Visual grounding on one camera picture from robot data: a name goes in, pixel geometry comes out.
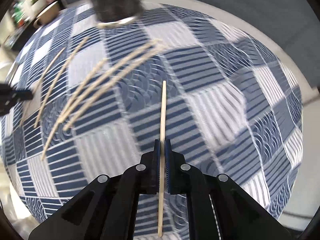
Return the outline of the black side shelf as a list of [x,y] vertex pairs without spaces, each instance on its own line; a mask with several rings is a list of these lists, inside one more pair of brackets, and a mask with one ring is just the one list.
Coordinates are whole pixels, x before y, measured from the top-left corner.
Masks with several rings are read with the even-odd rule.
[[[1,42],[1,47],[15,52],[20,51],[29,38],[31,38],[31,36],[39,30],[41,26],[50,23],[58,16],[60,10],[65,9],[65,5],[62,0],[49,1],[50,3],[37,12],[34,17],[28,18],[21,27],[9,34],[9,36],[5,38],[4,42]],[[45,23],[45,20],[41,20],[40,18],[51,8],[57,8],[57,14]]]

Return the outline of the blue white patterned tablecloth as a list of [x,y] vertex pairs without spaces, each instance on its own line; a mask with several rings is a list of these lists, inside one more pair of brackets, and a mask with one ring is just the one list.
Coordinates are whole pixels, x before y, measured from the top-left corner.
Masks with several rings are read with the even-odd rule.
[[[103,58],[104,71],[161,39],[163,53],[96,100],[73,126],[54,124]],[[172,148],[203,173],[225,172],[272,217],[283,211],[302,161],[302,100],[290,70],[260,41],[201,12],[148,4],[140,20],[97,28],[92,5],[67,9],[17,56],[28,109],[1,119],[2,158],[22,202],[49,218],[97,175],[115,176],[159,137],[163,81]]]

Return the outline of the beige ceramic mug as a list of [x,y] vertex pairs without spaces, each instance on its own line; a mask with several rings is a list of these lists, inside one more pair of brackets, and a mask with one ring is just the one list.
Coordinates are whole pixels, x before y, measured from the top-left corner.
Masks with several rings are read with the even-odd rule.
[[57,18],[59,12],[60,6],[58,4],[58,1],[56,1],[38,14],[36,20],[33,23],[34,28],[38,29],[40,26],[52,22],[52,20]]

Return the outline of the white potted plant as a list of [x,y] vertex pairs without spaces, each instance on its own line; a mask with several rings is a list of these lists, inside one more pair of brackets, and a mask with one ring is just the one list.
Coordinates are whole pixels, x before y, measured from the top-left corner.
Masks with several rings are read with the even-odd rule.
[[31,9],[36,14],[47,6],[46,0],[31,0]]

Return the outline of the black cylindrical utensil holder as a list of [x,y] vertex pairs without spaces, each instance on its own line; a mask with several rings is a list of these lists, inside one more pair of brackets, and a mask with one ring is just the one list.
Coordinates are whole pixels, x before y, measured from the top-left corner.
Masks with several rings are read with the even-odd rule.
[[117,28],[135,22],[143,14],[141,0],[91,0],[100,29]]

